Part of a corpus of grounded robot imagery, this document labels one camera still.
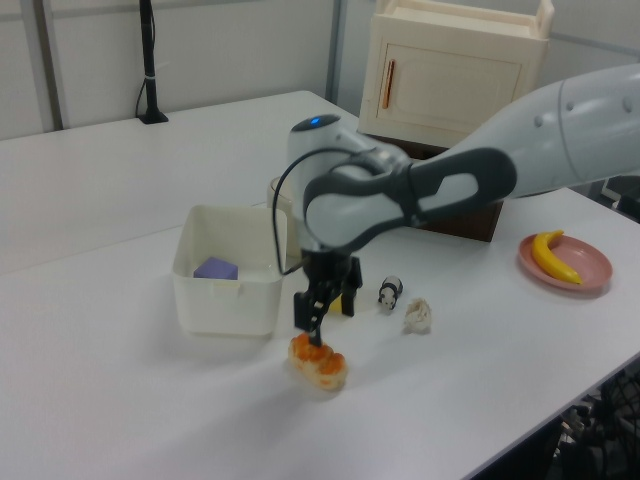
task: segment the purple sponge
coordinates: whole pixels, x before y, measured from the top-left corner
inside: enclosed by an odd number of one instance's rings
[[[219,258],[209,259],[193,272],[195,278],[217,278],[221,280],[237,280],[238,266]]]

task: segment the white figurine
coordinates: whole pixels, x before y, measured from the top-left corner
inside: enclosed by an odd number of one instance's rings
[[[404,317],[404,326],[412,333],[431,331],[431,307],[424,298],[411,300]]]
[[[402,293],[402,282],[398,277],[388,276],[382,282],[382,286],[378,292],[378,303],[381,303],[388,310],[396,308],[396,301]]]

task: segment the pink plate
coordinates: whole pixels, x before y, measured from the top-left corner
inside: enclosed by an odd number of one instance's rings
[[[550,245],[554,255],[574,268],[582,278],[582,285],[563,282],[547,275],[536,263],[531,254],[531,245],[535,235],[529,235],[520,242],[519,257],[522,265],[535,277],[554,287],[567,290],[595,290],[609,281],[613,267],[609,259],[600,250],[576,238],[565,235]]]

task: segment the cabinet door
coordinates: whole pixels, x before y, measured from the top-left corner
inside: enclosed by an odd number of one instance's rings
[[[471,133],[513,99],[520,64],[387,45],[378,118]]]

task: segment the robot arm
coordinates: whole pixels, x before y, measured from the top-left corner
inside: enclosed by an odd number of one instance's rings
[[[344,291],[355,296],[361,284],[351,252],[376,235],[640,168],[640,65],[532,92],[427,162],[412,163],[400,149],[349,131],[336,116],[292,130],[290,159],[313,151],[322,153],[292,172],[309,277],[309,290],[296,295],[295,314],[296,326],[319,344],[328,303]],[[351,300],[344,313],[353,314]]]

